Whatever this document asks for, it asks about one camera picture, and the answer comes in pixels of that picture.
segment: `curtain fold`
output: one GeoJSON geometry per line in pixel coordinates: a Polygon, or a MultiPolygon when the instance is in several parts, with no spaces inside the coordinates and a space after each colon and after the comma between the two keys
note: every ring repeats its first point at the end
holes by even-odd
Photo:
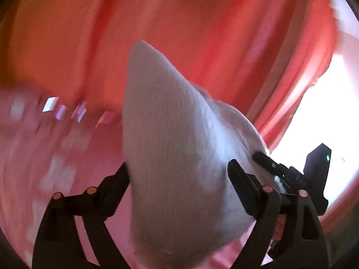
{"type": "Polygon", "coordinates": [[[20,0],[9,27],[18,81],[118,112],[129,49],[144,39],[244,113],[270,149],[336,38],[329,0],[20,0]]]}
{"type": "MultiPolygon", "coordinates": [[[[120,117],[134,42],[146,40],[189,81],[238,108],[273,149],[306,89],[328,67],[336,27],[329,0],[17,0],[0,23],[0,37],[0,53],[6,54],[0,61],[0,84],[32,89],[27,95],[9,92],[14,98],[0,92],[6,102],[0,108],[0,124],[6,127],[0,134],[6,151],[0,159],[6,195],[0,222],[30,264],[52,193],[82,193],[123,161],[121,124],[98,126],[105,119],[92,115],[108,110],[120,117]],[[34,89],[36,96],[30,96],[34,89]],[[40,106],[51,96],[58,96],[67,112],[79,101],[87,102],[80,128],[72,126],[77,122],[69,114],[61,115],[63,120],[46,118],[50,115],[40,106]],[[44,175],[51,175],[53,183],[44,175]]],[[[118,216],[126,205],[119,207],[118,216]]],[[[129,227],[129,217],[120,218],[129,227]]],[[[119,227],[118,218],[107,225],[137,268],[132,248],[122,243],[130,238],[128,230],[119,227]]],[[[225,252],[230,258],[211,259],[204,268],[229,268],[228,260],[236,258],[241,244],[227,249],[218,258],[225,252]]]]}

